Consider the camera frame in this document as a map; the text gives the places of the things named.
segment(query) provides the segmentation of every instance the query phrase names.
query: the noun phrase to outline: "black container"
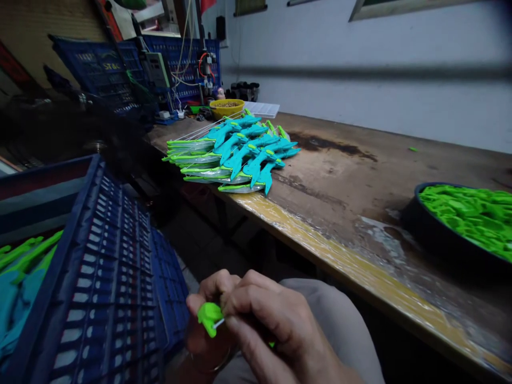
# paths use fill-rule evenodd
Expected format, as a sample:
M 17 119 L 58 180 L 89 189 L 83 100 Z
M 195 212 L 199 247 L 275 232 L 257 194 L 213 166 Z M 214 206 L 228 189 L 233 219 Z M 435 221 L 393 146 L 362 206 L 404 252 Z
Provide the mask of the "black container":
M 460 271 L 481 274 L 510 274 L 512 263 L 467 240 L 440 219 L 420 200 L 420 193 L 430 186 L 447 185 L 470 188 L 458 184 L 429 182 L 416 186 L 414 197 L 402 211 L 402 226 L 433 256 L 453 264 Z

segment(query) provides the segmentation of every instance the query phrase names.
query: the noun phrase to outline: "hand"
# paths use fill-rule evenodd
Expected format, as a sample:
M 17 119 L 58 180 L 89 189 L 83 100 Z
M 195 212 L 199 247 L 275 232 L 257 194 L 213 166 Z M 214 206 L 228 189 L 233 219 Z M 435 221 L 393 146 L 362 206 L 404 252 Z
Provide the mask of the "hand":
M 361 382 L 340 362 L 302 294 L 249 271 L 221 297 L 221 307 L 259 383 Z M 274 335 L 275 353 L 247 314 Z
M 229 353 L 229 349 L 233 349 L 236 340 L 224 326 L 218 328 L 215 338 L 210 338 L 204 326 L 197 321 L 197 313 L 205 302 L 219 301 L 222 294 L 229 294 L 240 280 L 239 276 L 230 275 L 228 270 L 223 269 L 203 280 L 198 294 L 187 297 L 187 307 L 191 316 L 186 346 L 188 351 L 194 354 L 197 366 L 200 366 L 203 371 L 217 367 Z

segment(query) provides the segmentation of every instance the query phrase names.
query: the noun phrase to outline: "gray pants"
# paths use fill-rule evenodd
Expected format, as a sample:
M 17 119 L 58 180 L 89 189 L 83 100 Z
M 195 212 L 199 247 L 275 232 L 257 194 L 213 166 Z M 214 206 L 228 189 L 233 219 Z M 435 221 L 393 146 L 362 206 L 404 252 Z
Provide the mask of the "gray pants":
M 384 383 L 379 359 L 363 318 L 351 300 L 318 280 L 292 278 L 282 286 L 302 293 L 340 360 L 366 383 Z M 241 352 L 219 373 L 214 384 L 257 383 Z

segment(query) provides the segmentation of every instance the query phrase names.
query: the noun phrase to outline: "electrical box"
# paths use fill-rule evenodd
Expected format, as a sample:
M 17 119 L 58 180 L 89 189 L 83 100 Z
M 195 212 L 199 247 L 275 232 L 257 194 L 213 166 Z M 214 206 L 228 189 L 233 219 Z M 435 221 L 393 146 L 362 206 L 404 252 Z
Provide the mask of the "electrical box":
M 149 84 L 158 88 L 170 88 L 169 78 L 165 70 L 162 54 L 158 52 L 145 52 L 146 59 L 142 65 L 149 77 Z

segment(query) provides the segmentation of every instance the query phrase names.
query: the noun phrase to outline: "bracelet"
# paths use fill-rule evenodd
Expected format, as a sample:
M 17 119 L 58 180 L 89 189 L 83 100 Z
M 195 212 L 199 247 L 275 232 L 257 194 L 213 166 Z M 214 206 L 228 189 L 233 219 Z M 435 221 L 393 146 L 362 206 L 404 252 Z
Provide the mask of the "bracelet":
M 217 371 L 220 371 L 222 368 L 224 368 L 224 366 L 228 363 L 229 361 L 229 358 L 231 356 L 231 348 L 228 347 L 228 352 L 226 353 L 226 355 L 224 356 L 224 359 L 222 359 L 222 361 L 220 362 L 219 365 L 217 365 L 216 367 L 210 369 L 210 370 L 207 370 L 207 371 L 203 371 L 202 369 L 200 369 L 199 367 L 196 367 L 195 366 L 195 363 L 194 363 L 194 354 L 190 354 L 190 359 L 192 360 L 192 366 L 200 373 L 204 373 L 204 374 L 210 374 L 210 373 L 215 373 Z

